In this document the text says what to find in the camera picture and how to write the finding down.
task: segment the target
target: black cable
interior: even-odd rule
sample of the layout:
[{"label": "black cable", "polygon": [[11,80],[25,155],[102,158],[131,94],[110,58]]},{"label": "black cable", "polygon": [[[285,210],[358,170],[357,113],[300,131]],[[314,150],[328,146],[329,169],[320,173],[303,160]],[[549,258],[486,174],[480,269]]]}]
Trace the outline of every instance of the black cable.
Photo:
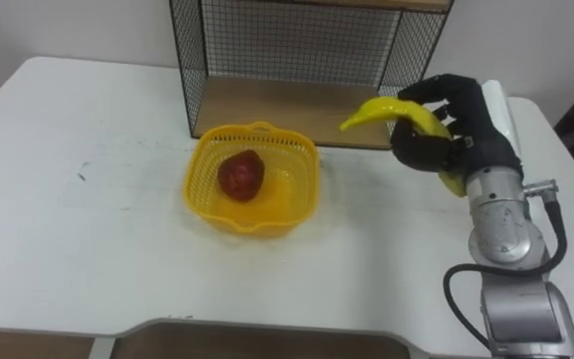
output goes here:
[{"label": "black cable", "polygon": [[451,267],[444,274],[442,280],[442,288],[444,290],[444,297],[446,298],[446,303],[448,307],[453,312],[457,320],[466,328],[486,349],[488,349],[488,339],[486,339],[469,321],[466,319],[464,314],[459,310],[457,304],[453,300],[453,296],[450,291],[450,280],[451,278],[460,273],[466,271],[474,271],[485,274],[509,276],[509,277],[530,277],[538,276],[553,270],[559,263],[562,262],[564,256],[566,255],[566,249],[568,249],[568,239],[566,237],[566,230],[564,229],[564,221],[562,219],[562,210],[559,202],[557,200],[544,202],[544,208],[548,214],[548,219],[550,220],[555,235],[557,236],[557,250],[550,260],[546,263],[532,269],[527,270],[512,270],[512,269],[502,269],[496,267],[490,267],[481,264],[458,264]]}]

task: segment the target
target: plastic basket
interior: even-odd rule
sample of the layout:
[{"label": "plastic basket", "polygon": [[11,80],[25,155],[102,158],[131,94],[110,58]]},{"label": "plastic basket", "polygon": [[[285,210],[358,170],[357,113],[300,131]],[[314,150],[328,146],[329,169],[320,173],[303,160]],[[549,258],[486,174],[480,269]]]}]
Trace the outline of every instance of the plastic basket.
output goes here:
[{"label": "plastic basket", "polygon": [[[265,177],[254,199],[238,202],[220,189],[216,174],[224,160],[245,150],[260,156]],[[312,214],[318,186],[314,143],[296,132],[257,122],[221,126],[203,135],[187,170],[183,196],[191,210],[219,229],[277,236]]]}]

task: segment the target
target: black glove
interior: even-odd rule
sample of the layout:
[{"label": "black glove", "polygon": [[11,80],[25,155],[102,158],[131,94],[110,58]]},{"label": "black glove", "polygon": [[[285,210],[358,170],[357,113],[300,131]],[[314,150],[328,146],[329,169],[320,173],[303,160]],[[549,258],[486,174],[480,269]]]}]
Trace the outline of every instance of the black glove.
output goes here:
[{"label": "black glove", "polygon": [[412,169],[458,172],[464,178],[486,167],[509,167],[521,173],[521,163],[508,139],[493,125],[480,85],[471,78],[438,75],[398,92],[401,100],[418,104],[447,104],[433,113],[441,121],[451,116],[447,128],[454,141],[416,133],[410,120],[399,119],[391,142],[394,155]]}]

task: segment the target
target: wooden shelf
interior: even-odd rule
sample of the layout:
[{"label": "wooden shelf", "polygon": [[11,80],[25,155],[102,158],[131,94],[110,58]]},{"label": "wooden shelf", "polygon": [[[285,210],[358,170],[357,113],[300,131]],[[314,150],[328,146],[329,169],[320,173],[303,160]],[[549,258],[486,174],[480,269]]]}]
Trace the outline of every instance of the wooden shelf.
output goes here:
[{"label": "wooden shelf", "polygon": [[382,7],[395,9],[446,10],[450,0],[296,0],[297,2],[335,4],[357,7]]},{"label": "wooden shelf", "polygon": [[211,76],[203,94],[194,135],[227,124],[266,121],[299,132],[317,145],[387,150],[385,123],[341,132],[338,126],[367,100],[378,96],[368,86],[340,86]]}]

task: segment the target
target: table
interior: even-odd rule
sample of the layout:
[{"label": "table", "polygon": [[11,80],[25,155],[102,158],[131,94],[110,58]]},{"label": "table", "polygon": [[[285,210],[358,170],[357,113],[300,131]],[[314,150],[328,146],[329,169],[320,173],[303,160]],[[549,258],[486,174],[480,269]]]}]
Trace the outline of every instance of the table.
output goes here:
[{"label": "table", "polygon": [[[556,178],[570,241],[552,275],[574,317],[574,162],[510,99],[528,181]],[[34,58],[0,90],[0,330],[116,337],[156,321],[382,332],[485,357],[441,279],[471,262],[466,200],[387,152],[321,148],[315,215],[287,237],[223,234],[181,200],[195,140],[176,69]],[[542,205],[532,215],[551,248]],[[479,328],[479,275],[453,293]]]}]

